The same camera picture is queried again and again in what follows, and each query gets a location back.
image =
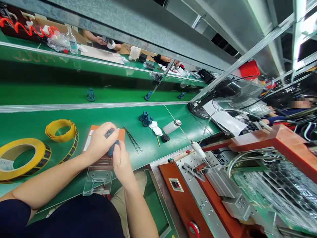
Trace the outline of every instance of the white bottle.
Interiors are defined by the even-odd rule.
[[[130,51],[130,55],[129,55],[129,60],[136,60],[139,57],[139,54],[141,52],[141,48],[136,47],[136,46],[132,46],[131,47],[131,51]]]
[[[179,126],[181,125],[181,121],[180,120],[175,120],[172,121],[170,123],[168,123],[166,126],[163,127],[163,131],[165,134],[170,134],[172,133],[174,130],[176,130],[177,128],[179,128]]]
[[[77,41],[76,41],[75,36],[72,33],[72,28],[69,26],[69,27],[67,27],[67,30],[68,30],[68,32],[67,32],[66,36],[69,40],[70,52],[74,55],[78,55]]]

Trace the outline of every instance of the yellow tape roll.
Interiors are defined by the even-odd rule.
[[[55,133],[62,127],[70,127],[69,131],[64,135],[56,136]],[[67,155],[61,160],[60,163],[69,160],[74,154],[77,145],[79,134],[75,124],[69,120],[60,119],[53,121],[47,125],[45,134],[58,143],[70,141],[75,137],[74,143],[67,153]],[[0,158],[14,161],[20,154],[35,148],[35,154],[33,158],[24,166],[13,169],[13,170],[2,170],[0,169],[0,181],[10,183],[11,179],[20,176],[30,176],[40,169],[42,169],[51,158],[52,151],[48,145],[45,145],[42,141],[34,138],[25,138],[12,141],[2,147],[0,147]]]
[[[63,135],[56,136],[55,133],[62,127],[70,127],[69,131]],[[77,145],[78,145],[78,139],[79,139],[79,134],[78,130],[75,126],[75,124],[70,121],[70,120],[64,120],[64,119],[59,119],[57,121],[52,121],[50,124],[46,126],[45,129],[45,134],[54,140],[55,142],[58,143],[63,143],[70,141],[72,138],[75,137],[74,143],[70,149],[70,151],[67,153],[67,155],[61,160],[60,163],[65,162],[69,160],[73,153],[75,152]]]
[[[0,158],[14,161],[24,151],[29,150],[30,147],[35,148],[33,158],[18,169],[9,171],[0,170],[1,181],[10,180],[21,175],[30,176],[47,164],[51,158],[52,151],[49,146],[44,145],[43,142],[34,138],[15,140],[0,147]]]

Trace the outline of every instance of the plastic bag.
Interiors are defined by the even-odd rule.
[[[47,45],[57,52],[70,50],[69,40],[65,34],[55,31],[51,38],[47,39]]]
[[[130,62],[126,57],[120,55],[119,53],[112,53],[112,55],[115,58],[117,58],[117,59],[122,59],[123,63],[129,63]]]
[[[157,82],[161,82],[162,81],[162,75],[160,73],[157,72],[151,72],[150,76],[153,80],[157,81]]]

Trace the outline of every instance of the white cable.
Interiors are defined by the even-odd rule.
[[[246,114],[246,115],[249,114],[248,112],[242,111],[240,109],[235,109],[235,108],[226,108],[226,109],[220,109],[218,111],[215,111],[213,114],[211,114],[211,116],[209,117],[209,119],[208,119],[208,121],[206,123],[205,129],[204,129],[204,133],[202,134],[202,137],[200,139],[199,145],[201,144],[202,139],[204,138],[204,135],[206,133],[206,129],[207,129],[207,126],[208,126],[208,124],[210,122],[210,119],[213,117],[213,115],[215,115],[217,112],[220,112],[220,111],[237,111],[237,112],[241,112],[241,113]]]

